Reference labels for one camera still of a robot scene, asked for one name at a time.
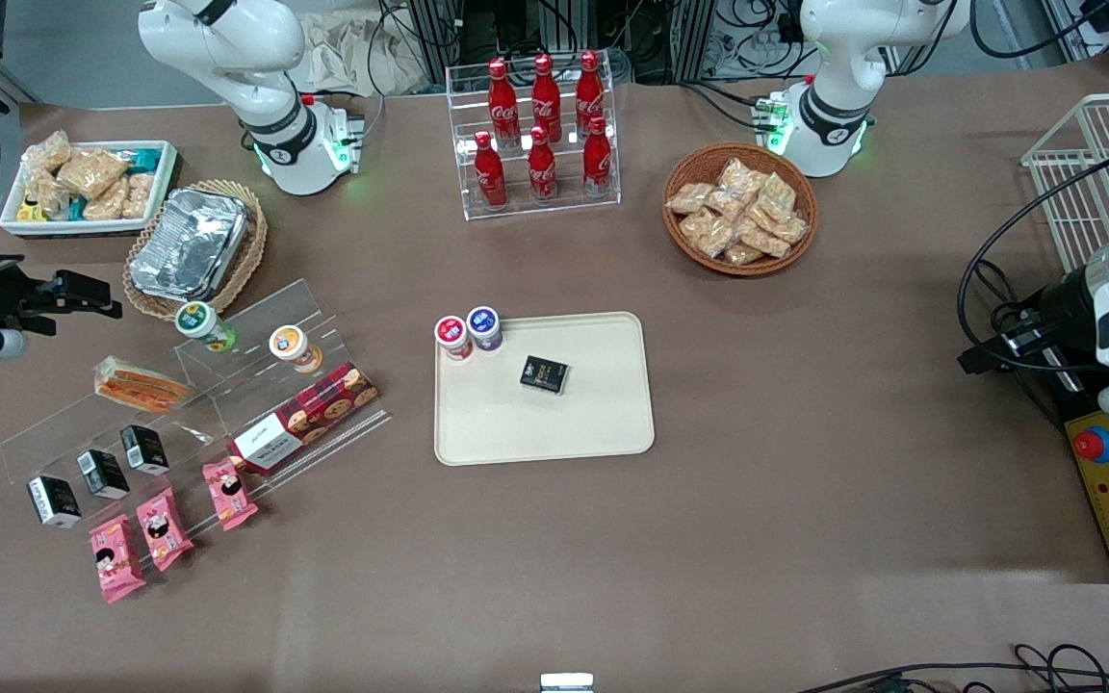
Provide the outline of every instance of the white tray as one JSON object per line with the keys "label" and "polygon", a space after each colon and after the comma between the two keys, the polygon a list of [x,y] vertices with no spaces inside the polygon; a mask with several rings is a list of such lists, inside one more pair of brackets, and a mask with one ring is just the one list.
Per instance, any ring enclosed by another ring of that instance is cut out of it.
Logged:
{"label": "white tray", "polygon": [[[563,394],[520,385],[525,359],[567,364]],[[435,347],[435,456],[449,466],[638,456],[653,445],[644,334],[631,313],[502,320],[502,346]]]}
{"label": "white tray", "polygon": [[173,175],[173,164],[177,162],[177,150],[164,140],[131,140],[119,142],[71,142],[71,146],[101,146],[105,150],[161,150],[162,157],[156,164],[156,177],[153,190],[149,193],[149,205],[144,206],[144,215],[138,220],[111,221],[75,221],[74,223],[19,223],[17,212],[23,201],[23,170],[17,166],[17,177],[11,184],[11,193],[0,214],[0,225],[14,236],[28,237],[80,237],[106,236],[106,234],[123,234],[136,232],[149,224],[149,220],[165,201],[169,184]]}

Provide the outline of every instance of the round wicker basket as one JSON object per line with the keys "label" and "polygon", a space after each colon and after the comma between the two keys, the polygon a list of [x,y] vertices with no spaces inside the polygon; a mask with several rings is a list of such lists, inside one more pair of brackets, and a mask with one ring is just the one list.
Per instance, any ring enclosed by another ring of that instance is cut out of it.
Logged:
{"label": "round wicker basket", "polygon": [[[230,307],[231,303],[234,303],[234,298],[237,298],[238,294],[242,294],[243,287],[246,286],[246,281],[251,279],[255,267],[258,267],[260,262],[264,258],[264,243],[267,241],[267,220],[264,218],[264,210],[261,208],[260,198],[255,197],[255,193],[252,193],[250,188],[243,185],[233,183],[233,181],[202,180],[200,183],[190,185],[189,187],[206,190],[208,193],[232,194],[232,196],[245,202],[246,206],[251,207],[254,214],[251,227],[246,230],[246,236],[243,237],[242,245],[237,247],[237,256],[234,258],[233,267],[230,267],[227,275],[225,275],[221,291],[216,295],[213,295],[211,299],[207,299],[207,303],[216,312],[222,313],[225,308]],[[131,254],[128,255],[128,263],[123,267],[122,286],[126,289],[128,300],[131,302],[132,306],[140,308],[141,313],[146,313],[146,315],[154,318],[172,320],[182,306],[182,303],[171,302],[171,299],[159,297],[159,295],[142,294],[140,289],[135,288],[135,285],[131,284],[131,272],[129,272],[132,259],[135,259],[135,254],[140,253],[144,243],[149,243],[150,237],[153,236],[156,223],[162,218],[164,211],[165,205],[162,205],[156,214],[153,215],[153,218],[149,220],[149,224],[145,225],[140,237],[135,240],[135,245],[132,246]]]}
{"label": "round wicker basket", "polygon": [[[739,161],[747,164],[752,171],[777,172],[797,194],[795,210],[806,221],[806,236],[802,237],[802,241],[797,242],[784,258],[764,256],[764,258],[745,265],[732,265],[722,262],[722,259],[710,258],[688,242],[686,237],[679,231],[681,217],[664,205],[664,202],[673,197],[679,188],[689,183],[716,185],[718,175],[721,174],[722,170],[725,170],[726,162],[735,156],[739,157]],[[661,202],[663,202],[661,215],[665,218],[665,230],[679,245],[679,248],[682,248],[683,253],[690,255],[696,263],[728,275],[761,276],[782,271],[806,253],[806,248],[810,248],[811,243],[815,240],[815,231],[820,228],[820,203],[815,201],[815,191],[811,187],[810,181],[806,180],[805,175],[802,175],[797,166],[757,144],[721,142],[688,154],[670,172],[670,180],[665,183],[665,194],[661,196]]]}

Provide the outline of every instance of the black box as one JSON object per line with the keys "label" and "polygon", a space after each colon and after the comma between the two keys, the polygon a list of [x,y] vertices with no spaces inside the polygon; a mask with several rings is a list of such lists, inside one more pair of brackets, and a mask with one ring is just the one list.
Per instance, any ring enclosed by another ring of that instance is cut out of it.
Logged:
{"label": "black box", "polygon": [[91,495],[100,496],[102,499],[119,500],[125,499],[128,492],[131,492],[126,475],[122,473],[119,460],[115,460],[110,452],[85,450],[80,452],[78,460],[80,472],[84,475],[84,482],[89,485]]}
{"label": "black box", "polygon": [[525,359],[523,371],[520,373],[520,385],[537,387],[538,390],[553,391],[554,395],[559,395],[563,391],[567,371],[568,367],[563,364],[529,356],[528,359]]}
{"label": "black box", "polygon": [[149,472],[153,477],[167,472],[169,460],[165,459],[165,448],[162,445],[162,437],[155,430],[142,426],[128,426],[122,429],[121,437],[131,469]]}
{"label": "black box", "polygon": [[28,482],[28,496],[32,499],[32,507],[37,510],[37,519],[40,519],[40,523],[70,529],[75,527],[77,521],[80,521],[80,506],[75,502],[75,493],[71,491],[71,483],[67,483],[60,478],[38,477],[32,479]]}

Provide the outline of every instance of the coca-cola bottle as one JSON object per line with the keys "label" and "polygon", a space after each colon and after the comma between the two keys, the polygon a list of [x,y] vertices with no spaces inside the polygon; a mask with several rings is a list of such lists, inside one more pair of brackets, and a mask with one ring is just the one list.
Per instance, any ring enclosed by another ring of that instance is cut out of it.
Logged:
{"label": "coca-cola bottle", "polygon": [[538,54],[533,61],[537,80],[533,82],[533,123],[546,128],[546,136],[551,142],[563,140],[563,123],[559,122],[558,84],[551,77],[554,61],[547,53]]}
{"label": "coca-cola bottle", "polygon": [[478,152],[474,157],[474,170],[478,174],[478,187],[485,198],[485,208],[498,212],[507,206],[507,183],[502,180],[502,159],[490,146],[490,133],[481,130],[474,135]]}
{"label": "coca-cola bottle", "polygon": [[598,52],[590,49],[580,53],[580,82],[576,84],[576,135],[584,142],[589,136],[589,119],[602,114],[602,77]]}
{"label": "coca-cola bottle", "polygon": [[589,120],[589,137],[584,141],[584,194],[603,197],[610,193],[610,141],[607,119],[594,115]]}
{"label": "coca-cola bottle", "polygon": [[546,141],[546,128],[536,124],[529,134],[533,135],[533,146],[529,150],[529,192],[533,194],[533,203],[545,207],[558,194],[554,152],[551,152],[551,146]]}
{"label": "coca-cola bottle", "polygon": [[499,150],[520,149],[520,114],[516,112],[516,90],[507,81],[507,63],[502,58],[489,62],[490,91],[487,105],[490,106],[490,123]]}

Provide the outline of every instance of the emergency stop button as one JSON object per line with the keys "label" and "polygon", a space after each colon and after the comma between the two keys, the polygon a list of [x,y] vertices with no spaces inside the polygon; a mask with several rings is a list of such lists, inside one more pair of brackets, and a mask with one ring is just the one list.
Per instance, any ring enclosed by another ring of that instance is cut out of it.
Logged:
{"label": "emergency stop button", "polygon": [[1105,465],[1109,462],[1109,431],[1100,426],[1090,426],[1074,435],[1072,449],[1083,459]]}

